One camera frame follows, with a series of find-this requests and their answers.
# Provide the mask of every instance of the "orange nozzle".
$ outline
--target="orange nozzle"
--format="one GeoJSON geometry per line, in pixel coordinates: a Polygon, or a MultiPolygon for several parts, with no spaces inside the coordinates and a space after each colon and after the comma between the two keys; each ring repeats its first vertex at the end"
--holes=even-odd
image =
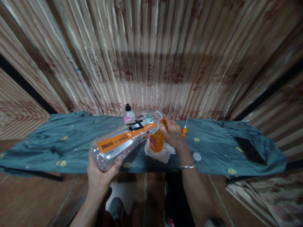
{"type": "Polygon", "coordinates": [[[182,128],[182,136],[185,138],[186,137],[186,133],[187,133],[187,128],[182,128]]]}

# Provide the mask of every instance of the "floor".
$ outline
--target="floor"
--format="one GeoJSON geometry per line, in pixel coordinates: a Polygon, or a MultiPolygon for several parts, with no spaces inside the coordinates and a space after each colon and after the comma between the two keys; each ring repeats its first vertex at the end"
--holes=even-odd
{"type": "MultiPolygon", "coordinates": [[[[0,152],[18,140],[0,141],[0,152]]],[[[0,226],[66,226],[87,193],[86,174],[63,174],[63,182],[0,173],[0,226]]],[[[119,197],[126,208],[126,226],[164,226],[165,173],[119,173],[106,204],[119,197]]],[[[225,177],[201,176],[227,226],[264,224],[225,190],[225,177]]]]}

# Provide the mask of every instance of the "blue-green fabric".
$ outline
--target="blue-green fabric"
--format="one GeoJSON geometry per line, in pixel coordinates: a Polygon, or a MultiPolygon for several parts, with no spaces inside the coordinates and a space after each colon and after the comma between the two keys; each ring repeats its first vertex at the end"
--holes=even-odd
{"type": "MultiPolygon", "coordinates": [[[[183,127],[185,121],[176,123],[183,127]]],[[[6,155],[0,160],[0,166],[21,170],[85,173],[91,142],[97,136],[103,136],[123,124],[121,117],[90,116],[84,111],[53,114],[49,122],[6,151],[6,155]],[[56,166],[62,160],[66,161],[66,165],[56,166]]],[[[244,122],[189,119],[188,125],[185,140],[191,153],[198,152],[202,156],[201,161],[196,161],[200,173],[232,175],[228,173],[228,169],[234,169],[238,176],[263,176],[285,169],[287,158],[283,152],[271,139],[244,122]],[[239,145],[234,137],[250,140],[267,166],[249,162],[236,149],[239,145]],[[194,138],[199,138],[200,141],[194,142],[194,138]]],[[[141,143],[124,159],[124,163],[132,164],[131,168],[121,168],[121,171],[179,171],[177,154],[171,155],[168,164],[164,164],[145,155],[145,143],[141,143]]]]}

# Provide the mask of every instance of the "smartphone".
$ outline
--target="smartphone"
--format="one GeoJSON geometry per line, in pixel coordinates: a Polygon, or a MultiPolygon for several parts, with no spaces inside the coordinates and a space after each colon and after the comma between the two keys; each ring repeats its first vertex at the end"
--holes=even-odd
{"type": "Polygon", "coordinates": [[[235,137],[235,140],[239,144],[241,150],[247,157],[247,159],[253,163],[257,163],[263,166],[267,166],[267,163],[264,161],[264,159],[260,156],[258,151],[253,147],[251,142],[248,139],[235,137]]]}

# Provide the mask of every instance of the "white tissue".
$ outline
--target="white tissue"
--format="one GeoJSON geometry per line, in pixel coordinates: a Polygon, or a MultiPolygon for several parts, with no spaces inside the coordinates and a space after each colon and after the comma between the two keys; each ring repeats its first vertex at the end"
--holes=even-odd
{"type": "Polygon", "coordinates": [[[163,150],[160,151],[159,153],[153,152],[149,146],[149,138],[146,141],[144,150],[145,150],[145,155],[150,156],[153,159],[157,159],[158,161],[163,162],[165,164],[168,163],[170,154],[176,153],[175,149],[172,146],[170,146],[168,143],[164,143],[163,150]]]}

